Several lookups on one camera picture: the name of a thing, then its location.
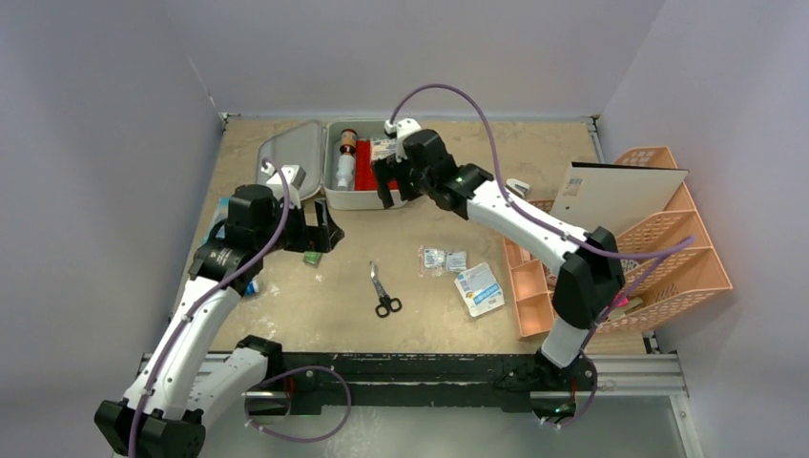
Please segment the bottle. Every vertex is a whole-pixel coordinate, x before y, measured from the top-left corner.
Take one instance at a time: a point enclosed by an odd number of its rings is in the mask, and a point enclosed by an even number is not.
[[[357,133],[345,129],[340,133],[340,158],[337,161],[337,190],[348,191],[351,181],[354,181],[354,167],[357,153]]]
[[[259,277],[254,277],[249,283],[247,283],[247,289],[244,290],[244,296],[242,296],[242,299],[247,300],[257,298],[263,291],[263,281],[261,281]]]

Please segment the white wall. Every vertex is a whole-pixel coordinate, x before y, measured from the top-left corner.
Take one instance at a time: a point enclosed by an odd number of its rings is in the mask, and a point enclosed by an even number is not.
[[[0,444],[109,456],[175,297],[221,129],[156,0],[0,3]]]
[[[663,0],[166,0],[220,111],[387,115],[430,82],[493,116],[594,115]],[[473,115],[451,94],[408,108]]]
[[[809,4],[668,0],[601,122],[668,144],[736,291],[660,332],[708,457],[806,456]]]

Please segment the black scissors handle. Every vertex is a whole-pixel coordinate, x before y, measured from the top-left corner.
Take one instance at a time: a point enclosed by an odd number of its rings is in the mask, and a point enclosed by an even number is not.
[[[402,310],[402,301],[399,301],[399,298],[391,298],[388,295],[380,297],[380,303],[375,309],[377,316],[380,318],[385,318],[399,310]]]

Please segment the bandage package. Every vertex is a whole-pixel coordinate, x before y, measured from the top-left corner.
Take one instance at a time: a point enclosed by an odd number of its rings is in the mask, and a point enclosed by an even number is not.
[[[469,315],[478,317],[506,303],[503,288],[497,283],[487,262],[465,270],[455,279]]]

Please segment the small white package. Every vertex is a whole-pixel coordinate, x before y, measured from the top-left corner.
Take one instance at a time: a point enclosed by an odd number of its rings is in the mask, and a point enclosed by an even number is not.
[[[506,303],[503,288],[497,283],[488,262],[465,270],[455,279],[455,286],[464,298],[469,315],[478,317]]]
[[[435,247],[419,247],[419,277],[441,277],[449,272],[467,270],[467,252]]]

